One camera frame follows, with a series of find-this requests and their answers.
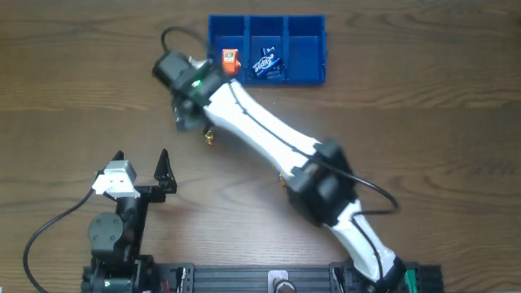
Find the wooden table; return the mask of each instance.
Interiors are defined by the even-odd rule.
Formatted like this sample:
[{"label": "wooden table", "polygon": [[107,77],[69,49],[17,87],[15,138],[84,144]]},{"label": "wooden table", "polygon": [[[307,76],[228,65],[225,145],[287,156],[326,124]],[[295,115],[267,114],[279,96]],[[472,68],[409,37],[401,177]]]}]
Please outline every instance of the wooden table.
[{"label": "wooden table", "polygon": [[[320,87],[250,88],[356,172],[400,200],[371,217],[408,261],[443,265],[447,292],[521,288],[521,6],[517,0],[3,1],[0,9],[0,286],[34,292],[33,232],[80,200],[123,150],[152,183],[170,153],[177,195],[153,204],[142,253],[197,265],[327,264],[347,252],[287,203],[278,175],[232,135],[178,133],[151,76],[169,25],[206,33],[209,13],[326,15]],[[188,54],[195,42],[171,37]],[[381,197],[359,188],[366,208]],[[37,239],[29,263],[52,292],[77,292],[93,197]]]}]

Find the blue plastic bin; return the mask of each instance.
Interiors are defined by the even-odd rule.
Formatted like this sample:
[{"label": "blue plastic bin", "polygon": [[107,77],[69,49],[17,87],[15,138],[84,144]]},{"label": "blue plastic bin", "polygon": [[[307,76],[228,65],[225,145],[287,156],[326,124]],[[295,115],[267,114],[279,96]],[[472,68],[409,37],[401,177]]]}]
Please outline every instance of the blue plastic bin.
[{"label": "blue plastic bin", "polygon": [[[221,63],[223,49],[238,49],[242,67],[235,78],[244,85],[318,85],[326,79],[324,15],[210,15],[208,25],[208,54]],[[271,46],[282,57],[282,74],[252,77],[261,49]]]}]

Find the orange tic tac box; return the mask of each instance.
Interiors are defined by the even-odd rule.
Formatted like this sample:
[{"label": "orange tic tac box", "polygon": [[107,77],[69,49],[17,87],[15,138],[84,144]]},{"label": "orange tic tac box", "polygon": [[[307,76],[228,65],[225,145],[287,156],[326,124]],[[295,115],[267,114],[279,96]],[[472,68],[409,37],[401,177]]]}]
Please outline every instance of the orange tic tac box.
[{"label": "orange tic tac box", "polygon": [[239,69],[241,68],[241,63],[239,62],[239,50],[222,50],[222,68],[229,76],[234,76],[239,72]]}]

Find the wood grain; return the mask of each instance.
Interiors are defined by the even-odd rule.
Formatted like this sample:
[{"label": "wood grain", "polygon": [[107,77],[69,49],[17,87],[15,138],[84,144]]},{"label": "wood grain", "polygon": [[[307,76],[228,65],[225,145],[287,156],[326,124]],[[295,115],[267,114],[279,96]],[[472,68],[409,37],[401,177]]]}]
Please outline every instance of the wood grain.
[{"label": "wood grain", "polygon": [[[272,167],[224,132],[178,133],[151,77],[160,31],[205,33],[210,13],[326,15],[320,87],[248,89],[289,125],[333,137],[400,200],[373,217],[404,260],[443,265],[447,292],[521,288],[521,6],[517,0],[10,0],[0,10],[0,286],[34,292],[24,246],[125,151],[151,182],[169,150],[177,195],[153,204],[143,253],[197,265],[324,264],[348,254],[287,203]],[[202,56],[195,42],[169,39]],[[367,208],[386,204],[360,188]],[[52,292],[79,291],[92,198],[35,242]]]}]

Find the gold object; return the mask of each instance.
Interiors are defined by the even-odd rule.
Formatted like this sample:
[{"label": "gold object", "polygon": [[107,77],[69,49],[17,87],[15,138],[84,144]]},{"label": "gold object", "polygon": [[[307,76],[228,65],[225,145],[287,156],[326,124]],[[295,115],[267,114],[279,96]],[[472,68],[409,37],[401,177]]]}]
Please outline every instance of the gold object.
[{"label": "gold object", "polygon": [[278,174],[278,180],[282,183],[282,187],[286,188],[286,180],[284,180],[284,176],[282,175],[282,172]]},{"label": "gold object", "polygon": [[204,134],[204,137],[206,138],[206,143],[209,144],[210,146],[213,146],[213,137],[214,137],[213,131],[212,130],[207,131]]}]

